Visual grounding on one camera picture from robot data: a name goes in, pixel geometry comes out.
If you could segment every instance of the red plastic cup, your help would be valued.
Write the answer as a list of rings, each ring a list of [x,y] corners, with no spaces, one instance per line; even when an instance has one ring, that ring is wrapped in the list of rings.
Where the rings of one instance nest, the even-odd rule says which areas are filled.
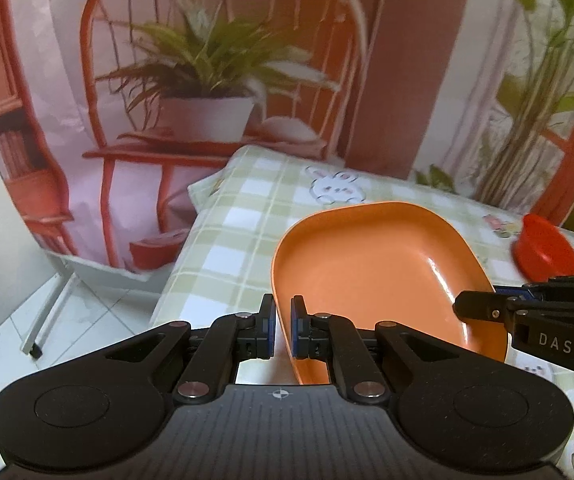
[[[512,256],[531,282],[574,275],[574,248],[555,226],[538,215],[523,217],[522,232],[512,245]]]

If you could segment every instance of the green and white plaid tablecloth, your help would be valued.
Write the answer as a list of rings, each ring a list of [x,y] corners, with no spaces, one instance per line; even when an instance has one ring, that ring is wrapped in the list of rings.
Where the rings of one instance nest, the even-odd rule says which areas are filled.
[[[320,180],[316,172],[329,177]],[[198,217],[158,301],[154,325],[185,319],[198,328],[224,314],[255,312],[271,291],[273,253],[287,229],[316,211],[356,202],[397,200],[426,207],[467,240],[492,283],[526,281],[510,255],[513,238],[499,237],[483,219],[491,215],[519,224],[519,216],[410,182],[246,146],[218,174],[190,186],[190,197]],[[350,202],[329,203],[339,197]],[[574,233],[564,234],[574,247]],[[508,362],[553,378],[574,404],[574,373],[515,351]],[[250,381],[277,377],[285,375],[261,373]],[[568,448],[573,446],[574,439]],[[566,452],[560,464],[565,472],[571,471],[569,457]]]

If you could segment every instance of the chair backrest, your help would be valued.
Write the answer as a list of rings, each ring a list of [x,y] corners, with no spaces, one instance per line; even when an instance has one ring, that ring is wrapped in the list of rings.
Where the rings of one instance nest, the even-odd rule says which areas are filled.
[[[198,0],[208,12],[221,6],[221,16],[266,20],[279,30],[292,30],[294,43],[313,55],[309,65],[339,84],[339,90],[299,86],[298,98],[272,95],[267,116],[297,117],[327,142],[334,151],[349,101],[352,84],[363,67],[367,51],[367,24],[359,0]],[[123,21],[144,23],[174,20],[173,0],[88,0],[81,23],[82,67],[90,120],[99,146],[112,142],[126,131],[156,126],[157,98],[145,100],[130,112],[128,89],[112,93],[118,82],[96,81],[139,59],[142,54],[130,45],[136,32]]]

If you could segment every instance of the orange tray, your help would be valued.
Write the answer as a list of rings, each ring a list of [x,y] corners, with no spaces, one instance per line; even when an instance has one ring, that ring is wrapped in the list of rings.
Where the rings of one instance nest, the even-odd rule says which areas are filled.
[[[498,361],[506,355],[502,325],[464,324],[452,311],[462,290],[494,290],[484,270],[451,225],[417,205],[360,204],[302,219],[276,249],[272,289],[288,342],[291,298],[301,295],[310,314],[345,316],[357,328],[393,320]],[[324,363],[289,357],[301,384],[329,382]]]

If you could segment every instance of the tile floor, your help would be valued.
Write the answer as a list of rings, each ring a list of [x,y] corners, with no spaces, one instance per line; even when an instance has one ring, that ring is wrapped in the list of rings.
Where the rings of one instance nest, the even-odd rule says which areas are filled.
[[[0,391],[20,377],[147,330],[158,301],[157,294],[110,288],[91,290],[79,283],[45,322],[36,341],[43,355],[34,361],[20,352],[20,345],[54,285],[54,279],[45,283],[0,326]]]

